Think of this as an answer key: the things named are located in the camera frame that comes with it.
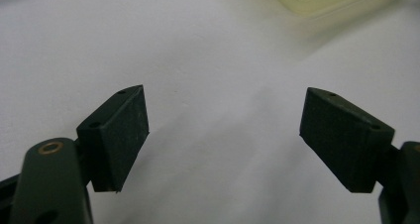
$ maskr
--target white backdrop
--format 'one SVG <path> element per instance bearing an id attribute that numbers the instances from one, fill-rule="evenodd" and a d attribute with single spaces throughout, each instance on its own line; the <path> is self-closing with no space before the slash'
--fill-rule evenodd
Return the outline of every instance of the white backdrop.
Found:
<path id="1" fill-rule="evenodd" d="M 89 185 L 95 223 L 380 223 L 380 185 L 348 193 L 301 112 L 319 87 L 420 141 L 419 12 L 314 33 L 277 0 L 0 0 L 0 179 L 143 84 L 151 133 L 121 193 Z"/>

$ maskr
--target white surface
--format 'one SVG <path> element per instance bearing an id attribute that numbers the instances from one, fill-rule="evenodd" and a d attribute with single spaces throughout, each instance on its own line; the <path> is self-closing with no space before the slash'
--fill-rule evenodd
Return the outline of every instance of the white surface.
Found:
<path id="1" fill-rule="evenodd" d="M 151 134 L 95 223 L 380 223 L 380 185 L 348 193 L 298 128 L 314 86 L 420 141 L 419 2 L 306 38 L 277 0 L 0 0 L 0 178 L 143 84 Z"/>

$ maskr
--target dark green plastic part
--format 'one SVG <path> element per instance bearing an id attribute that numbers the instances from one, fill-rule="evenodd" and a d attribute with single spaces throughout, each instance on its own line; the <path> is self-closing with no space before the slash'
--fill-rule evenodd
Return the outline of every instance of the dark green plastic part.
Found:
<path id="1" fill-rule="evenodd" d="M 77 151 L 70 139 L 51 139 L 31 147 L 18 183 L 10 224 L 92 223 Z"/>
<path id="2" fill-rule="evenodd" d="M 372 192 L 394 130 L 341 96 L 308 88 L 300 136 L 350 192 Z"/>
<path id="3" fill-rule="evenodd" d="M 142 85 L 115 93 L 77 127 L 95 191 L 121 191 L 148 134 Z"/>

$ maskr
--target screw hole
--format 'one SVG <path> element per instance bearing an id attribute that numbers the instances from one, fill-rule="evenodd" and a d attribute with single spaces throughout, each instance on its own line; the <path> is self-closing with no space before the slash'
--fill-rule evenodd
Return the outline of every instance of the screw hole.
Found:
<path id="1" fill-rule="evenodd" d="M 94 122 L 94 123 L 90 124 L 89 127 L 90 128 L 96 128 L 96 127 L 99 127 L 100 125 L 101 125 L 100 122 Z"/>
<path id="2" fill-rule="evenodd" d="M 56 153 L 59 150 L 61 150 L 62 146 L 63 146 L 62 142 L 50 142 L 41 146 L 38 149 L 38 153 L 40 153 L 41 155 L 49 155 L 52 153 Z"/>
<path id="3" fill-rule="evenodd" d="M 57 216 L 58 216 L 58 212 L 56 212 L 55 210 L 45 212 L 37 218 L 37 220 L 35 221 L 35 224 L 53 223 Z"/>

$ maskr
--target white table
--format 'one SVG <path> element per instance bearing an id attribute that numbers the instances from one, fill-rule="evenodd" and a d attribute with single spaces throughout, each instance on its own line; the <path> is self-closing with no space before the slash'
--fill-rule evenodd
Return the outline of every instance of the white table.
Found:
<path id="1" fill-rule="evenodd" d="M 151 133 L 95 223 L 380 223 L 299 137 L 306 88 L 420 141 L 420 0 L 323 33 L 277 0 L 0 0 L 0 179 L 143 84 Z"/>

